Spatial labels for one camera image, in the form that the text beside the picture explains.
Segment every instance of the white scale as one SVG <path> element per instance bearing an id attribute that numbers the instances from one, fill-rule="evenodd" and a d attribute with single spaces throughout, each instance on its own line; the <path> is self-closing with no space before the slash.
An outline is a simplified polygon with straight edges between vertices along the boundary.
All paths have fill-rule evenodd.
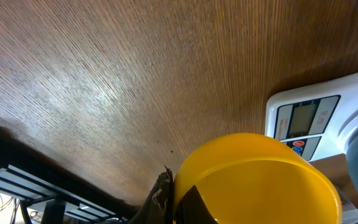
<path id="1" fill-rule="evenodd" d="M 358 132 L 358 73 L 273 95 L 265 135 L 307 161 L 346 153 Z"/>

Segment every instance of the red button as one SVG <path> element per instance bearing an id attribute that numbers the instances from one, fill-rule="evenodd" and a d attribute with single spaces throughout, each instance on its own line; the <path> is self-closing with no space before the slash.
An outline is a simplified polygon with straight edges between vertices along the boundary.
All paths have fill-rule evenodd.
<path id="1" fill-rule="evenodd" d="M 295 141 L 292 143 L 294 146 L 303 146 L 305 144 L 304 141 Z"/>

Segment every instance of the black metal rack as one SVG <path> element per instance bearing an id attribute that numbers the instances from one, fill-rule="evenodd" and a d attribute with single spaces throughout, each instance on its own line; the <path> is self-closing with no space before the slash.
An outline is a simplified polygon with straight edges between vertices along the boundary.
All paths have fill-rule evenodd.
<path id="1" fill-rule="evenodd" d="M 11 138 L 0 137 L 0 192 L 18 198 L 22 209 L 29 207 L 47 215 L 49 211 L 59 213 L 63 208 L 65 215 L 89 223 L 106 220 L 126 223 L 136 213 L 133 207 Z M 28 213 L 22 213 L 24 220 L 30 222 Z"/>

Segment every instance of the lcd screen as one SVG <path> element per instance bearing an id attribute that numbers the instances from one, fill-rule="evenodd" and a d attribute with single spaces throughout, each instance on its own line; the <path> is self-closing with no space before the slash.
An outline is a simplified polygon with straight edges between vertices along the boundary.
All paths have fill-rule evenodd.
<path id="1" fill-rule="evenodd" d="M 288 133 L 290 138 L 308 134 L 310 124 L 316 113 L 316 107 L 317 104 L 311 104 L 294 109 L 290 132 Z"/>

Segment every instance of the wood grain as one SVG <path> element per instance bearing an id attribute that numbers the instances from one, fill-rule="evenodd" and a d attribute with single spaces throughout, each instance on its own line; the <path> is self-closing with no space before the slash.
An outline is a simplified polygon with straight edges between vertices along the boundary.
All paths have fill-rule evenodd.
<path id="1" fill-rule="evenodd" d="M 0 125 L 140 205 L 164 164 L 358 72 L 358 1 L 0 0 Z"/>

